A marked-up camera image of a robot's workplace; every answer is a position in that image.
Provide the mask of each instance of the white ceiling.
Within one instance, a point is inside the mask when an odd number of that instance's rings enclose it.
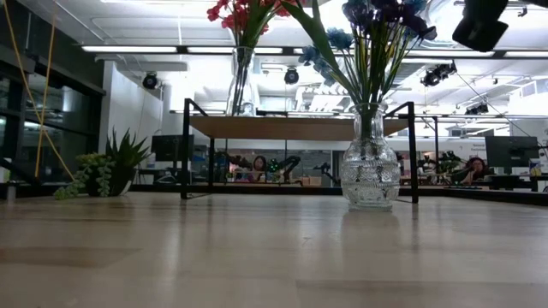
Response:
[[[135,4],[102,3],[100,0],[19,0],[28,8],[45,18],[51,19],[57,12],[59,28],[82,44],[183,44],[183,45],[233,45],[231,33],[222,29],[220,22],[209,22],[206,10],[213,1],[193,0],[185,4]],[[320,8],[324,12],[326,27],[345,27],[346,22],[340,7],[346,0],[331,0]],[[456,23],[460,20],[462,7],[454,0],[431,0],[425,12],[438,27],[437,48],[459,48],[450,41]],[[517,17],[515,9],[507,10],[501,20],[508,22],[509,30],[497,46],[499,49],[548,48],[548,10],[531,7],[525,17]],[[304,46],[310,39],[292,19],[276,18],[270,23],[270,31],[261,37],[263,46]],[[274,62],[297,65],[296,57],[257,56],[257,63]],[[231,79],[229,56],[125,56],[126,62],[185,62],[186,74],[191,77],[198,102],[224,101],[228,95]],[[515,60],[459,60],[456,61],[459,74],[479,94],[497,105],[508,102],[506,91],[513,89],[505,84],[534,76],[548,75],[548,61]],[[310,68],[298,67],[299,85],[321,82],[321,77]],[[283,73],[264,75],[258,69],[254,82],[263,96],[295,96],[298,86],[286,86]],[[457,104],[476,97],[462,80],[450,76],[439,86],[425,90],[420,84],[421,70],[403,81],[402,89],[391,99],[396,104],[415,101],[426,104],[421,108],[439,113],[451,112]],[[493,78],[498,84],[493,85]]]

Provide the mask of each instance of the glass vase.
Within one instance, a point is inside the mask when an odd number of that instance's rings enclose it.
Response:
[[[227,100],[226,116],[255,116],[258,93],[253,88],[253,48],[236,47],[232,50],[232,82]]]
[[[344,152],[342,193],[351,210],[390,211],[400,190],[396,153],[384,139],[386,104],[356,105],[354,141]]]

